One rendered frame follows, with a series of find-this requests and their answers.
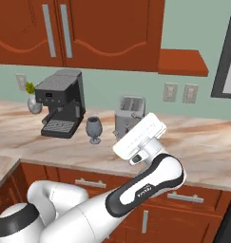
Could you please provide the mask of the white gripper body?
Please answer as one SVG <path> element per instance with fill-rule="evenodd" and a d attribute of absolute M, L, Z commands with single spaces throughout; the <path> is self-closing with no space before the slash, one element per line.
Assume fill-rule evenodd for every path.
<path fill-rule="evenodd" d="M 114 153 L 121 159 L 130 160 L 138 154 L 146 141 L 159 139 L 166 131 L 166 126 L 153 113 L 148 113 L 114 146 Z"/>

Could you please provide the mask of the grey wine glass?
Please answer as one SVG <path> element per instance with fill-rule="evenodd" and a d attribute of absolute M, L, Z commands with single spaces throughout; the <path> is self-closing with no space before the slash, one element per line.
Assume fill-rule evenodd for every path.
<path fill-rule="evenodd" d="M 103 126 L 98 117 L 89 117 L 86 125 L 87 135 L 90 137 L 91 144 L 99 144 L 101 142 L 100 136 L 103 132 Z"/>

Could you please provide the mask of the silver toaster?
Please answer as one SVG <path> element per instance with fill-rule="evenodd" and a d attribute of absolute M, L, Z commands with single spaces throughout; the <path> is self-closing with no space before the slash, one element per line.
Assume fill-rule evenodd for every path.
<path fill-rule="evenodd" d="M 145 98 L 124 95 L 120 99 L 119 108 L 115 111 L 115 130 L 113 134 L 120 140 L 145 115 Z"/>

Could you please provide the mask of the red drawer front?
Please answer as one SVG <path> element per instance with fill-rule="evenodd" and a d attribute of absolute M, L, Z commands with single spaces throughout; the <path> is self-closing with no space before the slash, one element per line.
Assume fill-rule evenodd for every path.
<path fill-rule="evenodd" d="M 97 196 L 106 191 L 115 189 L 130 181 L 130 178 L 127 178 L 127 177 L 100 174 L 100 173 L 95 173 L 95 172 L 86 172 L 86 171 L 80 171 L 80 170 L 70 170 L 70 169 L 65 169 L 65 168 L 59 168 L 58 173 L 59 173 L 59 178 L 62 182 L 74 184 L 74 185 L 85 188 L 88 191 L 90 197 Z M 88 181 L 101 180 L 103 183 L 106 184 L 106 188 L 105 189 L 96 188 L 96 187 L 90 187 L 90 186 L 76 184 L 75 179 L 80 179 L 80 178 L 84 178 L 85 180 L 88 180 Z"/>
<path fill-rule="evenodd" d="M 220 198 L 221 190 L 183 186 L 153 197 L 152 201 L 158 205 L 210 213 L 216 211 Z"/>

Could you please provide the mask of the black espresso machine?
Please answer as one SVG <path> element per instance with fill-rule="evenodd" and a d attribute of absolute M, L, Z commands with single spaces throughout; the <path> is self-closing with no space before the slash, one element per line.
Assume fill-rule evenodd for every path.
<path fill-rule="evenodd" d="M 60 69 L 35 87 L 38 103 L 48 108 L 41 135 L 70 139 L 86 113 L 82 71 Z"/>

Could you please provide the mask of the red lower cupboard door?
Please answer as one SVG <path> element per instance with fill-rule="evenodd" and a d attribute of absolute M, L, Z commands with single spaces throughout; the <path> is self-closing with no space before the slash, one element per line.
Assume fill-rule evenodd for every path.
<path fill-rule="evenodd" d="M 146 234 L 142 234 L 143 210 L 148 210 Z M 139 206 L 110 235 L 108 243 L 213 243 L 217 227 L 204 214 Z"/>

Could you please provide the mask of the red cupboard door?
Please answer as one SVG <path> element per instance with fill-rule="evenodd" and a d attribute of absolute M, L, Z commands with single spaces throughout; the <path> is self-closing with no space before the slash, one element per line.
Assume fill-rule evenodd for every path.
<path fill-rule="evenodd" d="M 142 234 L 143 210 L 148 210 L 146 234 Z M 110 235 L 108 243 L 213 243 L 217 227 L 204 214 L 139 206 Z"/>
<path fill-rule="evenodd" d="M 156 71 L 165 0 L 57 0 L 67 5 L 68 67 Z"/>
<path fill-rule="evenodd" d="M 51 58 L 42 5 L 48 4 L 56 57 Z M 0 64 L 62 66 L 56 0 L 0 0 Z"/>

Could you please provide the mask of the silver vase with plant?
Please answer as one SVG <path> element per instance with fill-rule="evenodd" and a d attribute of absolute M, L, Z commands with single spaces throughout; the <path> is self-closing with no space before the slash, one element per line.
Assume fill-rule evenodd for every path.
<path fill-rule="evenodd" d="M 26 82 L 26 91 L 29 94 L 29 98 L 28 98 L 29 112 L 34 115 L 41 113 L 42 105 L 36 101 L 34 84 L 30 82 Z"/>

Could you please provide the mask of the red upper cupboard door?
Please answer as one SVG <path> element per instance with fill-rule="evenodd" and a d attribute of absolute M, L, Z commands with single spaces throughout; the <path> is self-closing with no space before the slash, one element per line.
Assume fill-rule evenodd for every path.
<path fill-rule="evenodd" d="M 51 58 L 42 5 L 48 4 L 56 57 Z M 0 0 L 0 64 L 62 66 L 56 0 Z"/>
<path fill-rule="evenodd" d="M 57 0 L 67 5 L 68 67 L 156 71 L 165 0 Z"/>

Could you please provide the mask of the dark framed window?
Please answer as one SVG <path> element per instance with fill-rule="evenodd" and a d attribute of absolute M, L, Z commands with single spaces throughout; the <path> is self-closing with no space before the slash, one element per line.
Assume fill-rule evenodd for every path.
<path fill-rule="evenodd" d="M 231 99 L 231 16 L 222 46 L 211 97 Z"/>

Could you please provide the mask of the black appliance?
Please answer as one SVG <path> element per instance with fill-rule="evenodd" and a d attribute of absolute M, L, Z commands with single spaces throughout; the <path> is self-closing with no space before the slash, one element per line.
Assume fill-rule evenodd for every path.
<path fill-rule="evenodd" d="M 231 201 L 213 243 L 231 243 Z"/>

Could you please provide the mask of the red corner cupboard front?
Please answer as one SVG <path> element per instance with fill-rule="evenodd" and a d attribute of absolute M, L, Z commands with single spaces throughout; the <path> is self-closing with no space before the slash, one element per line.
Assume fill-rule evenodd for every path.
<path fill-rule="evenodd" d="M 11 205 L 26 202 L 28 187 L 22 166 L 18 165 L 0 187 L 0 214 Z"/>

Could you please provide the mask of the grey wall socket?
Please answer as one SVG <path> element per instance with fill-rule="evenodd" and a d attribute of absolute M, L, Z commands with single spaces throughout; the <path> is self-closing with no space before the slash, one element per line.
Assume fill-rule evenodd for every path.
<path fill-rule="evenodd" d="M 172 83 L 165 83 L 164 84 L 164 95 L 163 101 L 164 102 L 175 102 L 178 92 L 178 85 Z"/>
<path fill-rule="evenodd" d="M 25 91 L 26 90 L 26 82 L 27 82 L 27 77 L 25 74 L 21 74 L 21 73 L 16 73 L 15 74 L 19 89 L 21 91 Z"/>
<path fill-rule="evenodd" d="M 183 92 L 184 103 L 195 103 L 197 99 L 199 86 L 197 84 L 186 84 Z"/>

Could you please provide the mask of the red wall shelf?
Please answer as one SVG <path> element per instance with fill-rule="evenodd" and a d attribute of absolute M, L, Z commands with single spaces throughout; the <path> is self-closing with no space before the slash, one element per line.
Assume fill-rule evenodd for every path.
<path fill-rule="evenodd" d="M 207 77 L 209 70 L 198 50 L 164 48 L 160 51 L 158 72 L 164 75 Z"/>

